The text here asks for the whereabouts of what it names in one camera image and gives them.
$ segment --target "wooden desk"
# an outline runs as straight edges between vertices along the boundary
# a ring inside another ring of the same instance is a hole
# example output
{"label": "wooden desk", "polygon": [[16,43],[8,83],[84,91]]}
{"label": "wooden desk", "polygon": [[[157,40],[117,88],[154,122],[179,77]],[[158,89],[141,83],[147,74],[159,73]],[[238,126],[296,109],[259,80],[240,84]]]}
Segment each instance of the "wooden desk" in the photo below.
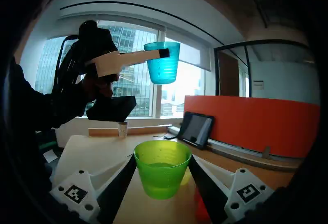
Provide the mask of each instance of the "wooden desk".
{"label": "wooden desk", "polygon": [[[58,185],[77,170],[87,170],[92,174],[113,165],[132,154],[138,144],[160,139],[153,136],[154,134],[127,138],[72,136],[59,160],[53,185]],[[245,165],[210,151],[201,151],[189,145],[188,147],[193,154],[229,171],[235,172],[245,167],[273,189],[286,186],[293,175],[289,172],[270,171]],[[114,223],[196,223],[194,189],[195,182],[191,178],[188,184],[180,187],[178,193],[171,199],[155,200],[143,191],[136,170]]]}

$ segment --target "black sleeve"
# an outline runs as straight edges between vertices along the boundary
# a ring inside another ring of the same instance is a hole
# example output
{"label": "black sleeve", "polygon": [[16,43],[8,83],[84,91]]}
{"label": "black sleeve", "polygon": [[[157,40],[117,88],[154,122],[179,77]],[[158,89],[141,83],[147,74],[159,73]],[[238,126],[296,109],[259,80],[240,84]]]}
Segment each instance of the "black sleeve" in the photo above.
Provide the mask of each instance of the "black sleeve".
{"label": "black sleeve", "polygon": [[72,85],[59,94],[42,94],[25,80],[22,68],[12,61],[9,70],[11,106],[16,117],[28,118],[35,131],[59,128],[84,114],[88,98],[82,83]]}

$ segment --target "person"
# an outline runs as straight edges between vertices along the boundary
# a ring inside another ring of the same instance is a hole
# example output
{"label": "person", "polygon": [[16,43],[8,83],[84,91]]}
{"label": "person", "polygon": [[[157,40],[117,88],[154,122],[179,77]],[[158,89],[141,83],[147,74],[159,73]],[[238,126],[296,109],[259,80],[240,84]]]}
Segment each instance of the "person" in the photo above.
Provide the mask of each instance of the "person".
{"label": "person", "polygon": [[22,183],[20,187],[24,185],[28,192],[32,192],[39,200],[44,200],[49,197],[46,194],[51,190],[51,183],[40,157],[35,132],[59,128],[76,116],[82,116],[86,104],[93,101],[99,93],[111,97],[112,82],[118,80],[118,75],[113,75],[111,80],[106,81],[86,75],[80,83],[70,86],[62,93],[42,94],[35,91],[25,80],[19,63],[35,23],[52,0],[27,1],[30,4],[26,4],[26,7],[11,9],[13,14],[17,10],[17,14],[24,14],[25,17],[17,19],[11,16],[9,18],[14,22],[8,21],[10,25],[15,20],[21,20],[8,40],[19,42],[19,45],[12,48],[14,56],[8,56],[10,64],[8,68],[4,68],[7,73],[1,83],[4,86],[4,95],[1,96],[1,115],[4,120],[1,125],[2,132],[6,131],[2,138],[7,141],[4,151],[10,162],[10,165],[5,165],[7,170],[11,169],[6,172],[8,178],[13,175]]}

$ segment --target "orange panel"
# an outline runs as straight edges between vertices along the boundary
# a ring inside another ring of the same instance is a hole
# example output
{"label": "orange panel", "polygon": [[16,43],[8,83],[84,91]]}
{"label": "orange panel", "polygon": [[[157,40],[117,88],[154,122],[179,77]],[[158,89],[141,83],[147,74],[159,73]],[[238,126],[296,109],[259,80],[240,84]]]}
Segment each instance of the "orange panel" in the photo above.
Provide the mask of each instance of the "orange panel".
{"label": "orange panel", "polygon": [[305,157],[319,124],[320,107],[288,100],[186,96],[184,111],[215,117],[210,138],[270,154]]}

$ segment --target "screw hole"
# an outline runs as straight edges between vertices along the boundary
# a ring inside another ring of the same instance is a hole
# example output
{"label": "screw hole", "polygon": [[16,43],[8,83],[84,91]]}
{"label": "screw hole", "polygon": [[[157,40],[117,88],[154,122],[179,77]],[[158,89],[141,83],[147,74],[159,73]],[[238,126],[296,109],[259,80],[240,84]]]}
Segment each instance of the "screw hole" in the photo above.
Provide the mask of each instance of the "screw hole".
{"label": "screw hole", "polygon": [[230,208],[232,208],[233,210],[236,210],[239,208],[239,203],[233,203]]}
{"label": "screw hole", "polygon": [[93,210],[93,206],[91,204],[86,204],[84,207],[86,210],[89,210],[89,211]]}

